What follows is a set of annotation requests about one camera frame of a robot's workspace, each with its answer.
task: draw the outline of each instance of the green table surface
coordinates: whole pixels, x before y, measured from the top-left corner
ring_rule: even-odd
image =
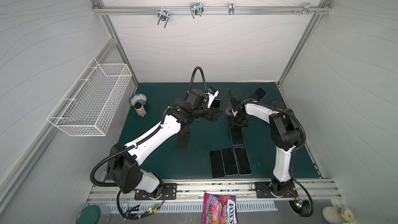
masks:
[[[233,146],[228,128],[227,115],[224,110],[230,100],[226,91],[229,88],[233,95],[244,99],[258,87],[268,94],[261,102],[271,105],[273,101],[284,102],[275,83],[206,83],[219,91],[217,99],[221,100],[223,114],[217,122],[200,118],[189,126],[191,137],[186,149],[174,146],[177,136],[174,135],[154,150],[141,165],[141,169],[153,172],[162,179],[211,179],[209,151],[226,147],[245,147],[251,163],[251,175],[225,176],[224,179],[236,178],[269,178],[275,165],[275,145],[271,140],[269,124],[251,116],[249,127],[243,128],[244,145]],[[189,83],[140,83],[138,93],[147,96],[144,106],[147,114],[137,115],[134,107],[130,108],[119,143],[126,144],[141,136],[156,125],[167,106],[175,104],[176,98],[186,95]],[[204,90],[202,83],[194,83],[192,88]],[[314,164],[305,148],[297,151],[293,166],[297,178],[319,178]]]

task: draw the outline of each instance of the blue and white bowl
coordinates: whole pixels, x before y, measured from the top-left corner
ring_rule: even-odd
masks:
[[[143,93],[136,93],[130,98],[130,105],[134,106],[135,103],[140,102],[141,105],[145,105],[147,102],[147,96]]]

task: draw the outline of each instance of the smartphone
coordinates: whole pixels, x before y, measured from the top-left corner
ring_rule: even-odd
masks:
[[[232,126],[230,131],[231,131],[232,145],[241,146],[245,143],[243,139],[242,127]]]
[[[209,156],[210,156],[211,176],[213,178],[225,177],[221,150],[212,150],[209,152]]]
[[[259,87],[257,90],[249,96],[249,98],[254,99],[255,101],[262,100],[267,95],[267,92],[262,88]]]
[[[234,149],[232,148],[222,148],[222,161],[224,163],[224,171],[226,175],[237,175],[238,167],[236,167],[236,160]]]
[[[236,163],[238,165],[239,175],[250,175],[251,166],[249,162],[248,152],[245,147],[238,147],[234,149]]]

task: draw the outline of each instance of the wire mesh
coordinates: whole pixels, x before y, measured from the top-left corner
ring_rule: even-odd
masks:
[[[131,78],[126,64],[97,64],[62,115],[49,121],[71,136],[105,136]]]

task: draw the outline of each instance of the snack package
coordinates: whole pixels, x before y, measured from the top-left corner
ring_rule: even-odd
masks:
[[[236,197],[205,193],[202,224],[238,224]]]

